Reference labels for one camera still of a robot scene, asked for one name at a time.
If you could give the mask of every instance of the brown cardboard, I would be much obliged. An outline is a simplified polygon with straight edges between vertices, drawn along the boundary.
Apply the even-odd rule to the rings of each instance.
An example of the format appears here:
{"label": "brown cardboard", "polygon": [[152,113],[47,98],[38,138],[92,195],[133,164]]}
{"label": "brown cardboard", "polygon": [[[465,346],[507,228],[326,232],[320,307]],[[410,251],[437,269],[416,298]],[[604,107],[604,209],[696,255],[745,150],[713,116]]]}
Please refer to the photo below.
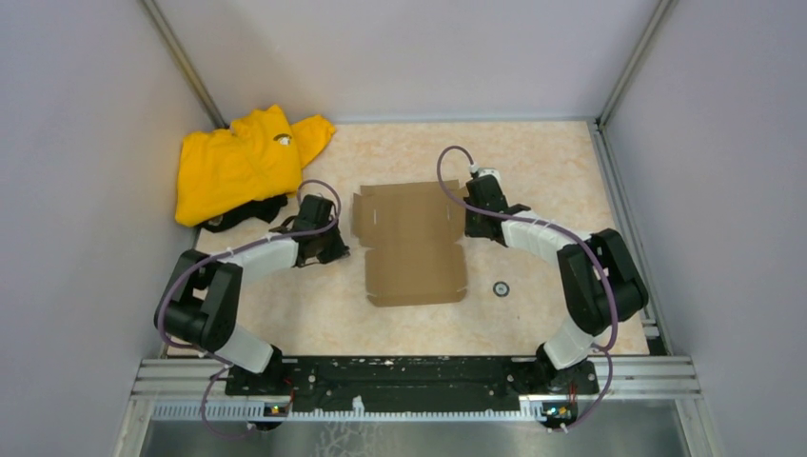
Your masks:
{"label": "brown cardboard", "polygon": [[[446,183],[463,196],[458,181]],[[367,299],[377,307],[461,301],[466,293],[463,208],[432,183],[362,186],[353,233],[362,246]]]}

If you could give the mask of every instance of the black cloth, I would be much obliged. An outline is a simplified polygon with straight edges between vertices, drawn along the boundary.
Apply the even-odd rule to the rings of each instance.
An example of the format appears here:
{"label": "black cloth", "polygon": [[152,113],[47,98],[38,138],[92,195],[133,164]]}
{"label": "black cloth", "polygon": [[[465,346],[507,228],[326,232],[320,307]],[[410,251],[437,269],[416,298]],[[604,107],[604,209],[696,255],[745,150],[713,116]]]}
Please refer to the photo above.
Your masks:
{"label": "black cloth", "polygon": [[203,222],[200,224],[200,227],[212,231],[213,233],[218,233],[232,229],[250,217],[257,217],[271,224],[280,212],[280,208],[284,207],[287,203],[288,198],[285,195],[277,195],[265,200],[253,200],[244,203],[238,208],[231,209],[221,216]]}

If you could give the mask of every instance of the yellow fabric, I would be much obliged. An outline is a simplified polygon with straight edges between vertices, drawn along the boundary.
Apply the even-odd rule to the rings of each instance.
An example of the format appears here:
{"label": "yellow fabric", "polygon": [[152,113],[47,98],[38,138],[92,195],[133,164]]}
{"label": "yellow fabric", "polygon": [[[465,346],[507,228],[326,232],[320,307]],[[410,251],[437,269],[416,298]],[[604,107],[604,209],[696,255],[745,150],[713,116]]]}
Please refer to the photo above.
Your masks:
{"label": "yellow fabric", "polygon": [[303,167],[335,131],[319,115],[289,126],[275,105],[233,121],[230,129],[191,133],[180,156],[176,221],[192,227],[250,200],[295,192]]}

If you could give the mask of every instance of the wire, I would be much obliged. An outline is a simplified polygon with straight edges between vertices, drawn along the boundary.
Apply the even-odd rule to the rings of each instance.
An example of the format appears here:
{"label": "wire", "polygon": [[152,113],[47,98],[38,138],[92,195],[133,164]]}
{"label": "wire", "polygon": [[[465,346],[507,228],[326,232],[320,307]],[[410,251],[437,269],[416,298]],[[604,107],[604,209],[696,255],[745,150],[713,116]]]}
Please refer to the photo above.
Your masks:
{"label": "wire", "polygon": [[468,158],[468,162],[470,162],[471,167],[475,166],[476,163],[474,162],[473,156],[471,153],[468,152],[468,149],[463,148],[462,146],[449,146],[446,149],[443,149],[443,152],[440,153],[440,156],[437,159],[437,181],[440,183],[440,188],[443,189],[445,195],[454,201],[454,203],[460,205],[461,207],[476,212],[478,214],[482,214],[484,216],[489,217],[496,217],[498,219],[502,219],[505,221],[518,221],[524,222],[527,224],[539,225],[542,227],[546,227],[547,229],[552,229],[557,233],[560,233],[564,237],[568,238],[569,240],[575,242],[578,246],[580,246],[585,252],[585,255],[591,261],[592,265],[594,266],[594,270],[597,272],[598,276],[600,277],[600,282],[602,283],[602,288],[605,290],[605,298],[608,300],[608,310],[611,313],[611,337],[608,340],[608,344],[605,346],[599,345],[591,345],[592,348],[602,352],[605,355],[605,358],[608,360],[608,378],[605,381],[605,386],[603,389],[600,390],[600,395],[594,400],[594,402],[578,417],[578,420],[575,421],[570,426],[565,426],[565,428],[555,428],[555,431],[569,431],[572,428],[576,427],[580,424],[585,418],[587,418],[591,412],[594,410],[597,405],[600,404],[602,398],[608,393],[608,389],[611,387],[611,381],[614,379],[614,364],[611,360],[611,354],[608,352],[611,350],[614,345],[617,343],[617,331],[620,324],[620,319],[617,314],[617,300],[614,297],[614,290],[611,288],[611,282],[608,280],[608,275],[605,274],[605,269],[602,267],[600,263],[600,259],[597,258],[597,255],[594,253],[588,245],[580,238],[575,232],[569,230],[568,228],[559,226],[558,224],[544,221],[542,219],[536,219],[531,217],[521,217],[515,216],[510,214],[502,214],[500,212],[489,211],[487,209],[481,209],[474,207],[472,205],[468,205],[463,201],[463,199],[457,197],[451,190],[448,189],[448,186],[445,185],[445,181],[443,180],[443,158],[445,155],[450,152],[451,150],[458,150],[465,154],[465,157]]}
{"label": "wire", "polygon": [[[301,230],[301,231],[295,231],[295,232],[289,232],[289,233],[276,234],[276,235],[274,235],[272,237],[269,237],[269,238],[264,237],[264,238],[261,238],[260,240],[252,241],[250,243],[247,243],[247,244],[245,244],[243,246],[240,246],[238,248],[235,248],[235,249],[228,249],[225,252],[220,252],[218,254],[210,255],[210,256],[200,260],[199,262],[193,264],[190,268],[186,269],[185,271],[183,271],[182,274],[180,274],[179,277],[177,277],[176,281],[174,281],[173,284],[171,284],[171,287],[168,288],[168,291],[166,292],[166,295],[163,297],[163,300],[160,302],[160,307],[159,307],[159,311],[158,311],[158,314],[157,314],[157,331],[160,333],[160,338],[163,340],[164,343],[166,343],[168,346],[170,346],[172,348],[193,348],[193,349],[199,350],[200,352],[204,353],[204,355],[206,355],[207,357],[210,357],[211,359],[214,359],[214,360],[224,364],[222,369],[220,369],[218,372],[216,372],[213,376],[210,377],[210,383],[207,385],[207,388],[205,389],[205,393],[202,395],[202,405],[200,407],[200,412],[202,414],[202,423],[205,424],[205,427],[212,434],[216,435],[217,437],[219,437],[219,438],[221,438],[223,440],[228,440],[228,441],[242,440],[242,439],[246,438],[247,436],[249,436],[250,434],[252,434],[252,432],[256,429],[255,427],[250,427],[244,433],[241,433],[241,434],[238,434],[238,435],[232,435],[232,434],[223,433],[223,432],[213,428],[213,426],[207,420],[207,397],[210,395],[210,391],[213,389],[213,385],[216,384],[216,381],[218,381],[219,378],[221,378],[222,374],[227,372],[230,369],[230,367],[232,367],[234,364],[232,362],[228,361],[227,359],[225,359],[224,357],[216,355],[216,354],[214,354],[212,352],[208,352],[208,351],[204,350],[203,348],[197,347],[196,345],[182,344],[182,343],[177,343],[177,342],[171,340],[171,338],[166,333],[166,310],[168,308],[168,304],[171,301],[171,297],[176,293],[176,291],[179,289],[179,287],[185,281],[187,281],[187,279],[190,277],[190,275],[193,274],[194,272],[198,271],[199,269],[201,269],[205,265],[211,263],[211,262],[215,262],[215,261],[218,261],[218,260],[233,256],[233,255],[236,255],[236,254],[240,254],[241,252],[250,250],[252,248],[257,248],[259,246],[265,245],[266,243],[271,243],[273,241],[284,240],[286,238],[291,238],[291,237],[294,237],[294,236],[312,236],[312,235],[318,235],[320,233],[325,233],[326,231],[332,229],[335,225],[339,224],[339,216],[340,216],[340,214],[342,214],[342,199],[339,198],[339,193],[337,193],[337,191],[333,187],[331,187],[328,183],[326,183],[325,181],[321,181],[319,179],[306,179],[305,181],[300,183],[300,186],[297,187],[297,202],[298,203],[301,202],[300,191],[303,189],[303,187],[305,185],[308,185],[308,184],[319,184],[320,186],[325,187],[326,189],[328,189],[333,194],[334,200],[336,200],[335,215],[325,227],[316,228],[314,230]],[[288,402],[287,407],[291,407],[291,403],[293,401],[294,401],[294,388],[292,388],[292,390],[291,390],[291,396],[289,397],[289,402]]]}

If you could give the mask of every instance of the floor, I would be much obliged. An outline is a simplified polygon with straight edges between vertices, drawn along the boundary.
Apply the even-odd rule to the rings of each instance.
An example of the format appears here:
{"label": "floor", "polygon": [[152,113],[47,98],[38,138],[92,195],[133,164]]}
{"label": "floor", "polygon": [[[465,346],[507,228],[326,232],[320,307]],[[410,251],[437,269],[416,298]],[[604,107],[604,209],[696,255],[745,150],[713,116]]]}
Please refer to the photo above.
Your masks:
{"label": "floor", "polygon": [[[480,239],[463,239],[468,293],[459,303],[376,308],[364,290],[364,248],[350,231],[359,185],[436,180],[449,145],[467,148],[482,167],[502,175],[512,205],[523,203],[571,229],[613,227],[588,128],[583,122],[429,123],[337,126],[328,148],[305,169],[341,195],[340,229],[351,248],[327,266],[290,269],[247,286],[241,326],[295,355],[534,354],[566,315],[559,273],[537,257]],[[452,152],[446,179],[468,179],[467,162]],[[311,186],[305,192],[322,192]],[[276,222],[296,213],[294,199]],[[238,247],[269,225],[250,220],[224,233],[203,231],[197,248]],[[493,284],[511,287],[499,298]],[[639,316],[620,324],[616,354],[648,353]]]}

